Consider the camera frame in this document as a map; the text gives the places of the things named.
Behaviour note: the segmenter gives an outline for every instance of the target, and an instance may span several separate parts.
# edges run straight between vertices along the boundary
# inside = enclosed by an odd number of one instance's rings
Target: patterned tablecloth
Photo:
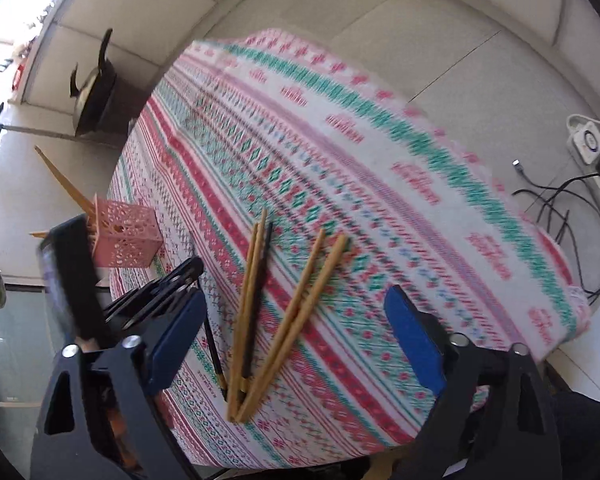
[[[111,273],[115,295],[197,253],[225,370],[244,260],[266,206],[275,231],[256,336],[264,359],[320,227],[352,240],[252,422],[230,424],[203,331],[167,392],[193,463],[281,468],[404,444],[433,398],[382,299],[397,283],[476,344],[541,359],[589,319],[559,248],[464,152],[384,83],[280,30],[193,43],[131,133],[110,198],[155,208],[151,269]]]

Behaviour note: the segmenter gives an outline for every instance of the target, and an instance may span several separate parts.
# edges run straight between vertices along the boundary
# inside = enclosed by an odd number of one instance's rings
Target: metal screw
[[[139,335],[130,335],[122,340],[122,346],[125,348],[135,348],[141,341],[142,338]]]
[[[529,347],[524,343],[515,343],[511,348],[514,354],[529,355]]]
[[[460,334],[460,333],[456,332],[449,336],[449,342],[453,346],[464,347],[464,346],[469,345],[469,338],[467,336],[465,336],[464,334]]]
[[[79,351],[80,351],[80,347],[78,345],[65,346],[62,349],[62,357],[73,357]]]

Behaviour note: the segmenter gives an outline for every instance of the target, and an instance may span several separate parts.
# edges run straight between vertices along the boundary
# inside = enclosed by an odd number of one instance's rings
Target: tablecloth
[[[196,464],[307,466],[410,441],[434,399],[384,315],[390,285],[449,331],[496,349],[524,342],[538,360],[589,319],[560,249],[474,154],[375,76],[281,30],[187,48],[130,134],[109,197],[154,208],[164,235],[150,269],[112,270],[114,294],[198,254],[225,370],[262,208],[275,230],[254,368],[317,231],[326,247],[351,240],[251,422],[224,419],[198,334],[167,391]]]

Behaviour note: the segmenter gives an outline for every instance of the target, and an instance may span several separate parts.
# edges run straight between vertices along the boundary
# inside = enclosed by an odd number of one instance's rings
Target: white power adapter
[[[600,156],[600,130],[592,122],[570,128],[569,141],[573,143],[585,165],[593,164]]]

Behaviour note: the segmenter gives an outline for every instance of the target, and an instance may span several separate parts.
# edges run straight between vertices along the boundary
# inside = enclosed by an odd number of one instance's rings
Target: purple stripe
[[[194,62],[203,66],[206,70],[211,70],[214,75],[225,79],[232,85],[239,88],[242,92],[251,95],[254,99],[263,103],[267,108],[274,110],[279,117],[293,125],[301,131],[305,137],[313,141],[318,147],[331,155],[341,165],[351,170],[356,177],[367,187],[373,189],[389,206],[391,206],[400,217],[411,225],[412,228],[420,235],[421,238],[427,241],[436,253],[462,278],[468,287],[482,301],[482,304],[491,312],[493,317],[498,321],[507,337],[513,342],[526,342],[520,331],[517,329],[513,320],[509,317],[498,298],[490,291],[489,287],[476,274],[466,260],[450,245],[446,243],[442,237],[430,224],[427,219],[415,211],[411,205],[405,202],[400,195],[393,189],[389,188],[381,180],[378,180],[365,166],[360,164],[353,158],[350,158],[338,146],[330,142],[324,135],[315,130],[309,123],[301,118],[293,115],[291,112],[282,107],[278,102],[268,97],[266,94],[248,86],[239,79],[220,72],[217,67],[208,65],[201,59],[186,56]]]

